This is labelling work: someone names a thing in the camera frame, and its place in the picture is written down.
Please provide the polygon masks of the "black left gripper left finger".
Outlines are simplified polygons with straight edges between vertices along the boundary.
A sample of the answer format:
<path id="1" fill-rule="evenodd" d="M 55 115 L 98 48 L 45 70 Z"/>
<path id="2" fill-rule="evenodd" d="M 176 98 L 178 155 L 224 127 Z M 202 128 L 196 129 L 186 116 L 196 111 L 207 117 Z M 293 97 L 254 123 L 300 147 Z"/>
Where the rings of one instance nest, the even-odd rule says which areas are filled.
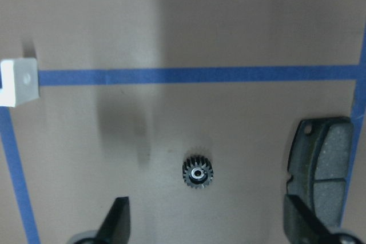
<path id="1" fill-rule="evenodd" d="M 130 232 L 129 197 L 118 197 L 113 202 L 94 241 L 95 243 L 128 243 Z"/>

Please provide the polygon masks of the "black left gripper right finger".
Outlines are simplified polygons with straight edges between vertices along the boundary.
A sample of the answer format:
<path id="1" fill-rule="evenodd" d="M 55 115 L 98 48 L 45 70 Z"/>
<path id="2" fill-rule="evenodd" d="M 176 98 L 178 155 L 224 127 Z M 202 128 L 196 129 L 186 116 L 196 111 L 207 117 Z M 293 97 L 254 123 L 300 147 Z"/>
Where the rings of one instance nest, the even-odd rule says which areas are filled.
<path id="1" fill-rule="evenodd" d="M 289 243 L 340 243 L 296 195 L 284 197 L 283 228 Z"/>

